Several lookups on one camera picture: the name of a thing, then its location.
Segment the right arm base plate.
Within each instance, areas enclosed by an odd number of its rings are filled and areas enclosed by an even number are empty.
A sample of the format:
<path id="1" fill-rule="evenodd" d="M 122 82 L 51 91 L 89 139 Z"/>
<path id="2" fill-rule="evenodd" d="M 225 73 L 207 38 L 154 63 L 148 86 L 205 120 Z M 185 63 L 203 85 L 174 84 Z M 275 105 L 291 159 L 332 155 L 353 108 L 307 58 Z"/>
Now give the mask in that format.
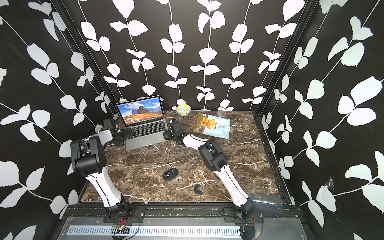
<path id="1" fill-rule="evenodd" d="M 220 215 L 224 218 L 226 224 L 253 225 L 264 223 L 264 218 L 258 209 L 252 209 L 251 213 L 245 213 L 240 208 L 227 207 L 223 208 Z"/>

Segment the black wireless mouse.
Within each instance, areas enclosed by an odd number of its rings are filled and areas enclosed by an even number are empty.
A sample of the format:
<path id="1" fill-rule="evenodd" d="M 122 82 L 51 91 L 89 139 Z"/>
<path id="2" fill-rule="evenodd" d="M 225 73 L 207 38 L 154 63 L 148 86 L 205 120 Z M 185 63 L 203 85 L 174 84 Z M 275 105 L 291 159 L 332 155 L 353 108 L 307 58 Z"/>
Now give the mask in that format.
<path id="1" fill-rule="evenodd" d="M 178 174 L 179 174 L 178 169 L 171 168 L 163 173 L 162 178 L 164 181 L 167 182 L 175 179 L 178 176 Z"/>

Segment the black mouse battery cover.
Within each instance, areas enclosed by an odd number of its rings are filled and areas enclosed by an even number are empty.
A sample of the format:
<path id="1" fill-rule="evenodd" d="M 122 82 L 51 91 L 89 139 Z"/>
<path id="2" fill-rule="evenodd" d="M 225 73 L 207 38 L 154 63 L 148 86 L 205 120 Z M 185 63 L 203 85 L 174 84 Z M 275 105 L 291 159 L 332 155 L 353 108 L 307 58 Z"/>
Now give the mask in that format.
<path id="1" fill-rule="evenodd" d="M 198 194 L 198 195 L 202 195 L 203 192 L 199 189 L 199 187 L 200 187 L 200 184 L 195 184 L 195 185 L 194 185 L 194 192 L 195 192 L 196 194 Z"/>

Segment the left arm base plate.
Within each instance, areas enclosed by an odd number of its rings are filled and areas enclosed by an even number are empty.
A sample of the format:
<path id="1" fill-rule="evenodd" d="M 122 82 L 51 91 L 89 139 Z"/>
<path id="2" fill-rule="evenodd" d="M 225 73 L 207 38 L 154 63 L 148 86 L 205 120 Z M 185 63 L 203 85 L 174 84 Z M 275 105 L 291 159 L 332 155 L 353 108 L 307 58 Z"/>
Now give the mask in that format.
<path id="1" fill-rule="evenodd" d="M 131 224 L 142 223 L 146 213 L 145 207 L 130 206 L 128 212 L 121 212 L 109 217 L 104 217 L 104 223 Z"/>

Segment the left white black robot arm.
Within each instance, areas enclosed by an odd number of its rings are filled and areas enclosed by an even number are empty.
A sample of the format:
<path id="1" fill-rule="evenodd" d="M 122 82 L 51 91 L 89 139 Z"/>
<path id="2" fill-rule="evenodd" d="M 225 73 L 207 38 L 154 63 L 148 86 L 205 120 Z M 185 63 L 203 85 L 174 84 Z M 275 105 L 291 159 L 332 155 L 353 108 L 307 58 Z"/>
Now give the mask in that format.
<path id="1" fill-rule="evenodd" d="M 108 144 L 119 147 L 130 136 L 126 130 L 118 131 L 114 119 L 105 119 L 103 127 L 95 134 L 73 141 L 70 145 L 74 172 L 94 186 L 103 201 L 106 221 L 109 222 L 123 222 L 132 213 L 123 194 L 108 174 L 105 147 Z"/>

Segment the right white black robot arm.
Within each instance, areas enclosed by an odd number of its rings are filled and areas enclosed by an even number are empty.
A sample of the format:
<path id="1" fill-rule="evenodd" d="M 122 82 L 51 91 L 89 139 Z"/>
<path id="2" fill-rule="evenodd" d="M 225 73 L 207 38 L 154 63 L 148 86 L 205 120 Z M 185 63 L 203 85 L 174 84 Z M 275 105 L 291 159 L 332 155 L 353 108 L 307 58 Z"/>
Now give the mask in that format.
<path id="1" fill-rule="evenodd" d="M 214 172 L 229 192 L 237 207 L 238 218 L 249 221 L 256 210 L 254 201 L 241 188 L 228 164 L 228 156 L 224 153 L 216 139 L 202 139 L 183 130 L 177 119 L 170 121 L 170 129 L 163 133 L 164 139 L 176 142 L 187 148 L 199 151 L 205 166 Z"/>

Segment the silver laptop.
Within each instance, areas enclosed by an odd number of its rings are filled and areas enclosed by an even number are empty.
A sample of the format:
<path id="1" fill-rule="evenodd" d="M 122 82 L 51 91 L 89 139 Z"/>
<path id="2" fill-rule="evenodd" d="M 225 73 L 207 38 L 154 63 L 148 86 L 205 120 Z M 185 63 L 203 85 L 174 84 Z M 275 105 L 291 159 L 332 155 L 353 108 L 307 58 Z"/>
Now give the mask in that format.
<path id="1" fill-rule="evenodd" d="M 132 135 L 126 140 L 126 150 L 165 142 L 163 133 L 168 129 L 160 96 L 116 104 L 126 129 Z"/>

